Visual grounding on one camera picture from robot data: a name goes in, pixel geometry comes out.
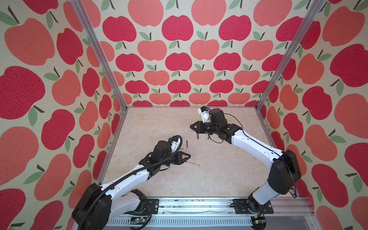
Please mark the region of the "pink pen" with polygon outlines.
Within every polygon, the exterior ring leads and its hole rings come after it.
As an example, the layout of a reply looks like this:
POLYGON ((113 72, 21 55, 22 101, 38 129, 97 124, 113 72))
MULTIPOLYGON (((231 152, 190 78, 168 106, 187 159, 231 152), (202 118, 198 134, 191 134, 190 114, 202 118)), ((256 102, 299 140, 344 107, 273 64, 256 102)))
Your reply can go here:
POLYGON ((189 156, 189 159, 190 159, 191 155, 189 154, 188 141, 186 141, 186 154, 187 156, 189 156))

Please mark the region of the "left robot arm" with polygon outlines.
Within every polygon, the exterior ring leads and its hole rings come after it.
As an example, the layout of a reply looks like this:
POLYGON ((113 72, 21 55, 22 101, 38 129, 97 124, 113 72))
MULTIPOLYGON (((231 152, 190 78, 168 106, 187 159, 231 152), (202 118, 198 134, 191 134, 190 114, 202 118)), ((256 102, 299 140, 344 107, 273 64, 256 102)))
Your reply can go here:
POLYGON ((109 220, 122 214, 139 218, 135 230, 145 228, 152 219, 152 210, 147 197, 136 186, 160 172, 162 166, 169 168, 189 160, 190 154, 180 150, 182 144, 179 135, 158 141, 154 150, 125 175, 102 186, 96 183, 88 186, 71 215, 78 229, 102 230, 109 220))

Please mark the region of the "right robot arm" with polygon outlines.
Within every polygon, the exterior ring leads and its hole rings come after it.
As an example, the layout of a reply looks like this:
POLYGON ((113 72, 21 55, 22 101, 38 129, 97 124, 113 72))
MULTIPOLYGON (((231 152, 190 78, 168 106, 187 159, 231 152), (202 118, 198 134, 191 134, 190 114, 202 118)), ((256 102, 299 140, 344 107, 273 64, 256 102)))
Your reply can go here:
POLYGON ((251 213, 262 212, 268 201, 296 187, 301 170, 293 151, 274 148, 246 133, 242 126, 228 123, 226 114, 219 108, 202 106, 198 113, 202 120, 190 126, 194 132, 216 135, 223 142, 247 151, 270 170, 267 181, 248 196, 244 205, 251 213))

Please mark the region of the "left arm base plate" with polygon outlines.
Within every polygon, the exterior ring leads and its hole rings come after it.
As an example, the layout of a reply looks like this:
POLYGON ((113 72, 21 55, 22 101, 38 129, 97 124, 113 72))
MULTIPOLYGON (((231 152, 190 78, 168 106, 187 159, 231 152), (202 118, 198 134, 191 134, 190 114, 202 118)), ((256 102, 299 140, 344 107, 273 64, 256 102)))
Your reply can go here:
POLYGON ((139 203, 135 210, 127 213, 137 215, 158 214, 159 201, 159 199, 145 199, 139 203))

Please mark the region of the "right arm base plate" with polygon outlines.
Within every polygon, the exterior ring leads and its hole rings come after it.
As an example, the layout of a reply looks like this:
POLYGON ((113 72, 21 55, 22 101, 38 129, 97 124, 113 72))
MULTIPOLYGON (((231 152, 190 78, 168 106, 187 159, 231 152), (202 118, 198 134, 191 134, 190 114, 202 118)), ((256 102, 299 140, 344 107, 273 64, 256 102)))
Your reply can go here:
POLYGON ((234 199, 230 204, 230 208, 234 208, 236 214, 274 214, 270 201, 260 205, 256 201, 249 201, 248 199, 234 199))

